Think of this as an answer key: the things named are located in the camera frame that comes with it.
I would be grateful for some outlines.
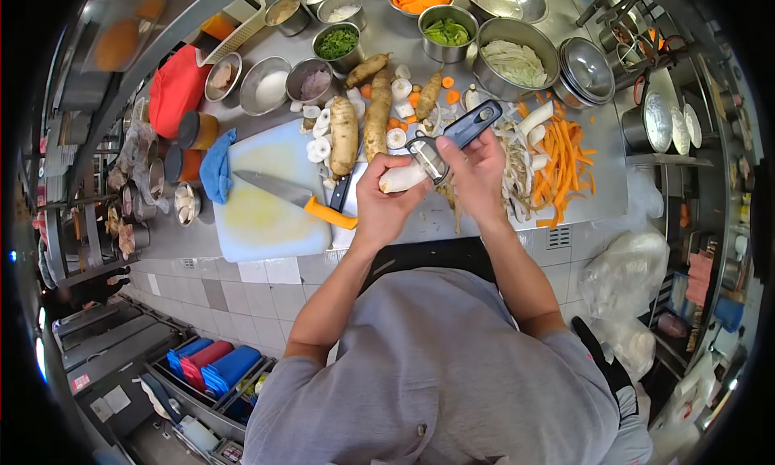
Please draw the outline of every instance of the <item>vegetable peeler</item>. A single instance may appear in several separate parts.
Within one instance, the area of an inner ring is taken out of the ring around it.
[[[479,137],[479,134],[492,125],[494,121],[498,120],[501,114],[503,114],[501,104],[490,99],[449,124],[444,129],[443,135],[449,137],[462,150]],[[446,181],[450,169],[441,159],[439,150],[436,149],[435,138],[425,136],[422,132],[417,131],[415,138],[407,142],[404,149],[408,150],[412,157],[421,164],[435,186]]]

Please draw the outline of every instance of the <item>tiled floor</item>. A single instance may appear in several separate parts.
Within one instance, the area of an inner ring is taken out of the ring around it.
[[[569,247],[547,249],[545,228],[520,232],[552,285],[566,322],[586,315],[579,272],[609,243],[589,223],[572,225]],[[344,252],[231,264],[223,258],[141,260],[121,293],[192,324],[200,335],[281,357],[296,315]],[[333,361],[336,348],[329,354]]]

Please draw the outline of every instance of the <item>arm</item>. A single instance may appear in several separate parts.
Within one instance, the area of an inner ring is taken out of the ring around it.
[[[519,329],[536,338],[566,329],[546,275],[528,256],[506,218],[501,203],[505,153],[493,132],[482,132],[465,153],[445,137],[436,146],[455,174],[463,208],[479,225],[504,303]]]
[[[386,169],[405,166],[410,156],[378,154],[356,188],[358,228],[353,244],[334,272],[310,297],[291,327],[284,357],[309,356],[322,366],[344,333],[353,304],[377,252],[396,239],[409,213],[424,199],[430,179],[402,193],[385,195],[379,189]]]

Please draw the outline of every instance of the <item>black lid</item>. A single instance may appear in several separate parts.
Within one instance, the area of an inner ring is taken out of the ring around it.
[[[199,113],[189,110],[183,114],[178,125],[178,143],[181,149],[191,149],[199,134]]]
[[[164,179],[168,182],[177,182],[181,172],[183,172],[183,150],[180,149],[180,144],[172,144],[164,158]]]

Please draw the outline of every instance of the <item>gray t-shirt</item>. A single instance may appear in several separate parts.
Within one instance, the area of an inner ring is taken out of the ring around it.
[[[533,339],[494,285],[421,268],[387,274],[358,298],[331,366],[276,364],[243,463],[598,465],[618,420],[574,334]]]

